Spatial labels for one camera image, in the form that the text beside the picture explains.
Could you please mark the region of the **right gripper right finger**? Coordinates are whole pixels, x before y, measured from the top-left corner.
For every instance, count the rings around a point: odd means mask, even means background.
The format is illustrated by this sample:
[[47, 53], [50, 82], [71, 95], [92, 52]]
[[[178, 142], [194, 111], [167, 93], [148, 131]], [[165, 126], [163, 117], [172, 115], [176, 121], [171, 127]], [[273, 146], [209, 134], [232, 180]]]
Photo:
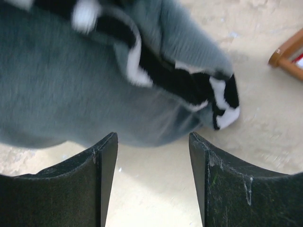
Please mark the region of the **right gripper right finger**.
[[189, 153], [205, 227], [300, 227], [303, 175], [248, 163], [193, 132]]

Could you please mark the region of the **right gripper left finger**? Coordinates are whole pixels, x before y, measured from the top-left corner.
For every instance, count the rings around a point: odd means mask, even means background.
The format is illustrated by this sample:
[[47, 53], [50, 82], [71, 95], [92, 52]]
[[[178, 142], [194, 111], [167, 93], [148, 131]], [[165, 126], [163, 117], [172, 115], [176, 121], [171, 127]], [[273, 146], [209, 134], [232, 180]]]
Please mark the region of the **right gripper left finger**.
[[112, 132], [36, 174], [0, 177], [3, 227], [103, 227], [118, 150]]

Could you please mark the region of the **zebra print pillowcase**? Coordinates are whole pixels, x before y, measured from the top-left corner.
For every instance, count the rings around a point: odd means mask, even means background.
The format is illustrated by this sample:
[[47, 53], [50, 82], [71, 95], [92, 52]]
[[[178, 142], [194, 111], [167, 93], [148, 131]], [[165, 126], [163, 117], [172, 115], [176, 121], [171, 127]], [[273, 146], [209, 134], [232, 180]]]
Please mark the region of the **zebra print pillowcase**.
[[232, 63], [177, 0], [3, 0], [0, 141], [157, 147], [240, 115]]

